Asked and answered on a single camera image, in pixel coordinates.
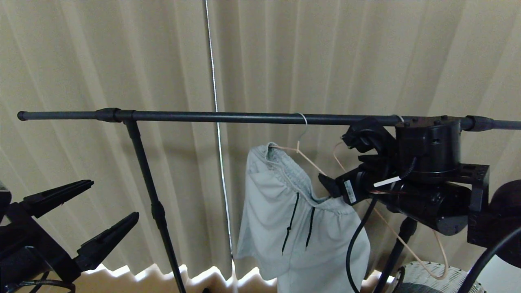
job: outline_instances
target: sticker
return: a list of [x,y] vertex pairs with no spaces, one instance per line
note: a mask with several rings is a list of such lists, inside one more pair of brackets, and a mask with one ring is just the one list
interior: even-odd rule
[[355,203],[356,196],[355,196],[355,191],[353,190],[353,186],[351,186],[351,181],[349,181],[349,180],[344,181],[344,186],[345,186],[346,191],[348,192],[349,201],[351,203]]

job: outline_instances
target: horizontal bar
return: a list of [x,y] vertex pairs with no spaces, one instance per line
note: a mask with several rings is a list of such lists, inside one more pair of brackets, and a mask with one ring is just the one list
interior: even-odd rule
[[[384,126],[394,126],[400,119],[397,116],[374,115],[325,115],[304,114],[310,125],[351,125],[366,117],[375,118]],[[404,116],[405,121],[418,116]],[[24,112],[18,113],[20,120],[55,120],[55,119],[97,119],[102,121],[185,121],[185,122],[219,122],[219,123],[266,123],[266,124],[305,124],[300,114],[284,113],[233,113],[233,112],[167,112],[167,111],[134,111],[106,108],[92,112]],[[474,120],[461,117],[461,128],[470,130]],[[504,121],[485,118],[488,129],[521,130],[521,121]]]

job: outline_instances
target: drawstring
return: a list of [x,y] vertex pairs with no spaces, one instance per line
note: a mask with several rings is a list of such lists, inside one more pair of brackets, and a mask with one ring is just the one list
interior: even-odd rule
[[309,233],[307,234],[306,249],[309,239],[311,238],[311,230],[313,229],[313,216],[315,215],[315,207],[311,209],[311,219],[309,220]]
[[293,218],[295,217],[296,204],[299,203],[299,193],[296,193],[295,207],[293,207],[293,214],[291,215],[290,225],[286,228],[286,238],[284,238],[284,244],[282,244],[282,255],[284,255],[284,247],[286,247],[286,241],[290,235],[291,225],[293,224]]

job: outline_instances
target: clothing rack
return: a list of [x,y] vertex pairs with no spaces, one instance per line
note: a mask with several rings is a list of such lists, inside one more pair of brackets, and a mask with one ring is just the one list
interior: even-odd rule
[[[136,111],[119,108],[105,108],[89,112],[25,112],[18,113],[18,119],[26,120],[100,120],[111,123],[123,122],[127,126],[130,139],[138,158],[143,180],[152,204],[152,216],[161,234],[168,261],[176,279],[180,293],[186,293],[179,264],[176,259],[170,234],[168,233],[165,209],[154,186],[145,149],[137,121],[184,121],[213,123],[266,123],[266,124],[310,124],[310,125],[351,125],[363,118],[373,117],[383,126],[408,123],[418,116],[372,116],[372,115],[322,115],[322,114],[271,114],[271,113],[224,113],[224,112],[166,112]],[[490,129],[521,130],[521,121],[494,120],[481,116],[460,117],[461,128],[466,131],[485,131]]]

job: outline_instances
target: curtain fold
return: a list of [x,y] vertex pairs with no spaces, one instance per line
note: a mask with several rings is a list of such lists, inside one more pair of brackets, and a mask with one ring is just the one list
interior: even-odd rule
[[[91,190],[38,221],[75,256],[132,211],[136,227],[104,264],[171,271],[123,124],[28,121],[25,111],[215,108],[202,2],[6,1],[0,5],[1,176],[15,200],[79,179]],[[138,123],[179,264],[231,275],[213,124]]]
[[[220,111],[367,115],[483,115],[519,119],[519,1],[212,1],[210,27]],[[224,171],[237,245],[249,148],[274,141],[295,147],[304,126],[222,126]],[[327,175],[342,174],[332,156],[344,126],[309,126],[301,149]],[[515,131],[463,133],[462,162],[491,165],[491,194],[519,177]],[[290,154],[324,193],[317,171]],[[346,169],[355,150],[339,148]],[[402,215],[378,205],[395,229]],[[356,206],[360,215],[367,204]],[[394,237],[375,215],[366,226],[368,271],[382,269]],[[466,231],[442,237],[450,265],[464,270],[482,248]],[[430,229],[410,240],[425,260],[442,257]],[[401,262],[412,260],[409,253]],[[238,277],[255,266],[235,260]]]

